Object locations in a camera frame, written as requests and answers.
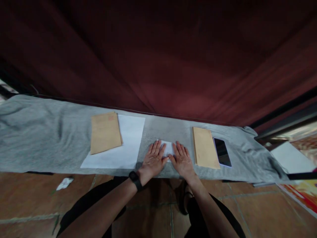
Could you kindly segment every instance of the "gray blanket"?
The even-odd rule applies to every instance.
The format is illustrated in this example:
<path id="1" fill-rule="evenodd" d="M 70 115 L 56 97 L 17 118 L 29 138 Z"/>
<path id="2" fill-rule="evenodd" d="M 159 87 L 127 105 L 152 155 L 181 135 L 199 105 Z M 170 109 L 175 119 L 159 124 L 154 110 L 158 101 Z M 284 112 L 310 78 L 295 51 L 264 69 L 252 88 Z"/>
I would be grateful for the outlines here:
<path id="1" fill-rule="evenodd" d="M 53 172 L 66 174 L 109 174 L 127 176 L 126 169 L 81 169 L 90 150 L 91 121 L 96 114 L 113 109 L 79 105 L 52 99 L 17 95 L 0 106 L 0 170 L 7 172 Z M 194 166 L 202 179 L 229 179 L 247 182 L 288 180 L 276 160 L 254 140 L 249 127 L 227 127 L 115 110 L 121 115 L 145 117 L 138 155 L 141 165 L 148 146 L 156 139 L 179 140 L 194 161 L 192 127 L 210 129 L 226 142 L 232 168 L 220 170 Z M 167 163 L 160 178 L 178 178 Z"/>

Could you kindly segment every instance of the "forearm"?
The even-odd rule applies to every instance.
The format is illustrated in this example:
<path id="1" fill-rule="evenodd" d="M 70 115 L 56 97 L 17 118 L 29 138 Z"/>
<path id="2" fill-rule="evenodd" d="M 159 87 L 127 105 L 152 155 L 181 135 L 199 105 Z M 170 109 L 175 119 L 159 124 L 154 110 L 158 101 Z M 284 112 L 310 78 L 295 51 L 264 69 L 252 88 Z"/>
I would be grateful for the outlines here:
<path id="1" fill-rule="evenodd" d="M 201 213 L 207 225 L 210 236 L 214 236 L 215 232 L 221 237 L 235 238 L 237 233 L 220 210 L 218 205 L 212 199 L 204 185 L 201 183 L 197 175 L 187 180 L 193 195 L 199 205 Z"/>
<path id="2" fill-rule="evenodd" d="M 138 174 L 142 185 L 145 185 L 150 178 L 140 172 Z M 135 184 L 128 178 L 80 215 L 59 237 L 102 237 L 136 193 Z"/>

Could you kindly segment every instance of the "finger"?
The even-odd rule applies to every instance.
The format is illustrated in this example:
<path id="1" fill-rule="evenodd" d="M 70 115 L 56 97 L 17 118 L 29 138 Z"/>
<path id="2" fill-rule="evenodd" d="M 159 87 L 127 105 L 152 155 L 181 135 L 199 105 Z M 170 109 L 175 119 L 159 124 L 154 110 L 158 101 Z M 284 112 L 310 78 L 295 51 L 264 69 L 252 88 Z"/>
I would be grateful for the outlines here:
<path id="1" fill-rule="evenodd" d="M 184 154 L 184 155 L 186 155 L 186 151 L 185 151 L 185 147 L 184 147 L 184 145 L 182 145 L 182 144 L 181 144 L 181 148 L 182 148 L 182 152 L 183 152 L 183 154 Z"/>
<path id="2" fill-rule="evenodd" d="M 162 159 L 162 165 L 164 166 L 168 160 L 169 160 L 169 157 L 163 158 Z"/>
<path id="3" fill-rule="evenodd" d="M 174 156 L 173 155 L 168 155 L 168 157 L 169 157 L 169 160 L 172 162 L 172 165 L 175 168 L 176 167 L 176 160 L 175 160 Z"/>
<path id="4" fill-rule="evenodd" d="M 186 155 L 188 156 L 188 158 L 190 158 L 189 151 L 188 151 L 187 147 L 185 147 L 185 151 L 186 151 Z"/>
<path id="5" fill-rule="evenodd" d="M 161 140 L 159 140 L 158 141 L 158 144 L 157 144 L 157 146 L 156 146 L 156 148 L 155 148 L 155 153 L 154 153 L 154 155 L 158 155 L 159 154 L 159 148 L 161 147 Z"/>
<path id="6" fill-rule="evenodd" d="M 155 141 L 155 143 L 154 143 L 154 145 L 153 145 L 153 147 L 152 147 L 152 151 L 151 151 L 151 154 L 154 154 L 155 153 L 155 150 L 156 150 L 156 147 L 157 147 L 157 145 L 158 145 L 158 140 L 157 141 Z"/>
<path id="7" fill-rule="evenodd" d="M 179 141 L 176 141 L 176 148 L 178 149 L 178 152 L 180 155 L 184 155 L 182 148 L 181 148 L 181 144 L 179 143 Z"/>
<path id="8" fill-rule="evenodd" d="M 173 150 L 174 150 L 175 155 L 178 156 L 179 153 L 178 153 L 178 150 L 176 148 L 176 145 L 173 143 L 172 146 L 173 146 Z"/>
<path id="9" fill-rule="evenodd" d="M 150 144 L 149 151 L 146 153 L 147 155 L 148 155 L 148 154 L 151 154 L 152 147 L 153 147 L 153 144 Z"/>
<path id="10" fill-rule="evenodd" d="M 158 153 L 159 156 L 163 156 L 164 151 L 165 151 L 165 148 L 166 148 L 166 144 L 164 143 L 163 146 L 162 146 L 162 148 L 161 148 L 161 150 L 160 150 L 159 153 Z"/>

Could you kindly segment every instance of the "white paper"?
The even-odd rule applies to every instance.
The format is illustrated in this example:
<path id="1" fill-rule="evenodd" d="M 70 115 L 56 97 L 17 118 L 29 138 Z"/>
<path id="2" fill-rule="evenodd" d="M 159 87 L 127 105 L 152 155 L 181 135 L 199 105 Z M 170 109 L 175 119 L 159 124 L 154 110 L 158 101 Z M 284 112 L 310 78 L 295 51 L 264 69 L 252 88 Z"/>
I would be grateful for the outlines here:
<path id="1" fill-rule="evenodd" d="M 316 168 L 310 159 L 289 142 L 276 147 L 271 153 L 287 174 L 312 172 Z"/>
<path id="2" fill-rule="evenodd" d="M 172 147 L 172 142 L 161 140 L 161 149 L 164 143 L 166 144 L 166 147 L 165 147 L 165 151 L 162 158 L 167 157 L 169 154 L 175 155 L 173 147 Z"/>
<path id="3" fill-rule="evenodd" d="M 88 153 L 81 168 L 134 169 L 138 159 L 144 117 L 118 115 L 122 146 L 91 155 Z"/>

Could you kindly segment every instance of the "black phone screen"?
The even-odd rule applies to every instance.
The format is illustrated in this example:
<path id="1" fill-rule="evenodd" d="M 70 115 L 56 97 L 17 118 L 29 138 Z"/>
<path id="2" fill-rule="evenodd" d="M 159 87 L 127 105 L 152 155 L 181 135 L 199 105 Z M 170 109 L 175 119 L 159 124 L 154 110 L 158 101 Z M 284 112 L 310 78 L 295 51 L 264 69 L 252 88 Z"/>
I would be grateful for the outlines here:
<path id="1" fill-rule="evenodd" d="M 231 167 L 231 161 L 228 155 L 226 144 L 223 140 L 214 138 L 215 147 L 218 155 L 219 163 Z"/>

